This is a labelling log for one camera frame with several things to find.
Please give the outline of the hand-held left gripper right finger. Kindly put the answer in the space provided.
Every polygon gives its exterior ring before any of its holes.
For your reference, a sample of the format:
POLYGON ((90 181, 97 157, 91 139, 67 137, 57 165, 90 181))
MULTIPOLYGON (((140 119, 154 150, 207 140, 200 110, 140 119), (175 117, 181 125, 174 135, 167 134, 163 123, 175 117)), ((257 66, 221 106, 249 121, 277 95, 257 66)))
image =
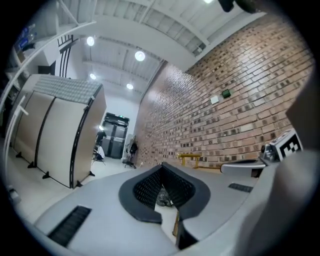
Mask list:
POLYGON ((179 214, 176 245, 185 249, 215 232, 240 208, 256 178, 161 165, 161 182, 179 214))

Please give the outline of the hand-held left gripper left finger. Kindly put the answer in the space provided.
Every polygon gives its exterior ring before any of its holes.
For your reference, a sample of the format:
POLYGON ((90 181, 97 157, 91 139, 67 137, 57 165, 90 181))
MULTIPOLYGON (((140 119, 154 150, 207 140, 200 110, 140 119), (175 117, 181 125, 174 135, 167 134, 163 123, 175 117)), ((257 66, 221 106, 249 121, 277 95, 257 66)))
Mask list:
POLYGON ((70 251, 176 251, 160 224, 135 219, 119 200, 121 185, 148 170, 142 167, 94 179, 52 205, 34 225, 48 236, 80 206, 90 213, 66 246, 70 251))

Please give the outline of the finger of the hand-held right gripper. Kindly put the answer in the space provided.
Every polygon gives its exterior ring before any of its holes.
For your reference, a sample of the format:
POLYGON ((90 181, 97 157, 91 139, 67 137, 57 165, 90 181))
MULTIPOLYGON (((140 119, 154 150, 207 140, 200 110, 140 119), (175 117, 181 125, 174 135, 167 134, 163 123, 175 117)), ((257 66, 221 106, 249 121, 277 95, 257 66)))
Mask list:
POLYGON ((220 172, 225 175, 251 175, 253 171, 263 170, 266 165, 257 159, 227 162, 220 166, 220 172))

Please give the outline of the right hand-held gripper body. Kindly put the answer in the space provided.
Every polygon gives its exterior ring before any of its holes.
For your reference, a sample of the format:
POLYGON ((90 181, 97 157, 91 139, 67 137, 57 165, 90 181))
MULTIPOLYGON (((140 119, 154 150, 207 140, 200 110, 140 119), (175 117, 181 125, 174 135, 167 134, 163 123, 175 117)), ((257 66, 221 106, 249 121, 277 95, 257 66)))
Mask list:
POLYGON ((259 158, 266 164, 278 163, 284 158, 303 151, 301 140, 294 128, 285 130, 280 136, 261 147, 259 158))

